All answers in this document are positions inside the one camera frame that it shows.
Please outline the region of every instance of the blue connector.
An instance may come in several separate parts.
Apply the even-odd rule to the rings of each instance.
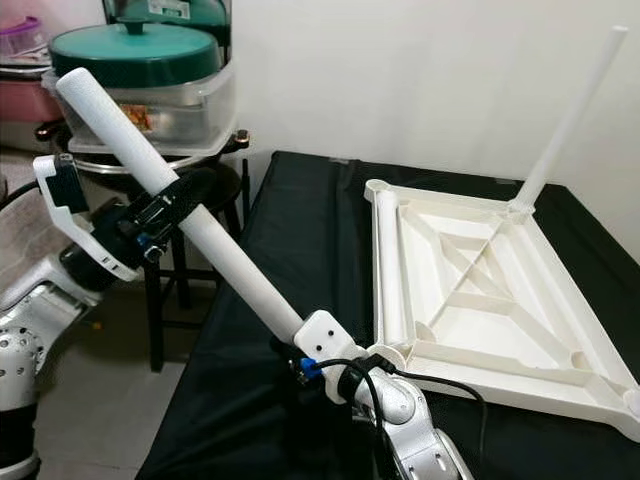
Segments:
[[[304,376],[307,377],[309,380],[319,375],[322,375],[322,370],[320,370],[319,368],[318,369],[313,368],[313,366],[316,363],[317,362],[313,358],[300,359],[300,368],[302,369]]]

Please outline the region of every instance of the food label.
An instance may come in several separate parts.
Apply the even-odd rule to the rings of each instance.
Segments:
[[[121,104],[120,109],[141,132],[150,132],[152,130],[151,117],[146,105]]]
[[[189,2],[180,0],[147,0],[149,5],[149,13],[156,15],[164,15],[166,17],[182,18],[189,20],[191,13],[189,12]]]

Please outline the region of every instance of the white plastic tray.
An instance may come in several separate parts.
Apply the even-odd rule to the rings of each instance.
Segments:
[[[395,232],[379,222],[383,191],[397,202]],[[367,182],[365,197],[377,348],[490,402],[607,423],[640,442],[640,387],[529,213],[380,180]],[[382,287],[394,265],[397,298]]]

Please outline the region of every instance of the white cylindrical tube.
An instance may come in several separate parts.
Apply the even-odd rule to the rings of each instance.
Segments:
[[[150,194],[178,178],[86,69],[67,73],[56,88]],[[302,319],[207,209],[198,206],[180,228],[267,327],[293,343]]]
[[[593,65],[582,89],[574,98],[571,105],[562,117],[557,126],[547,148],[534,165],[531,173],[527,177],[524,185],[512,200],[512,206],[518,210],[525,210],[533,207],[538,195],[542,191],[545,183],[549,179],[554,167],[558,163],[558,157],[567,140],[578,126],[589,101],[593,98],[602,79],[609,70],[611,62],[618,53],[620,45],[627,34],[627,27],[614,26],[609,32],[609,36],[600,51],[596,63]]]
[[[398,250],[398,198],[383,190],[376,194],[378,207],[378,250],[382,284],[382,321],[385,345],[402,345],[407,341],[402,316],[402,274]]]

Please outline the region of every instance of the black fabric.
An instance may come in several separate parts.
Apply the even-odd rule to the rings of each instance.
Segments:
[[[277,152],[242,246],[293,307],[331,311],[372,341],[371,208],[364,184],[507,200],[519,183]],[[636,378],[640,267],[564,187],[545,187],[536,220]],[[350,409],[301,391],[270,334],[221,288],[139,479],[367,479],[368,437]],[[427,393],[435,424],[477,464],[478,406]],[[640,478],[640,447],[613,428],[489,407],[485,479]]]

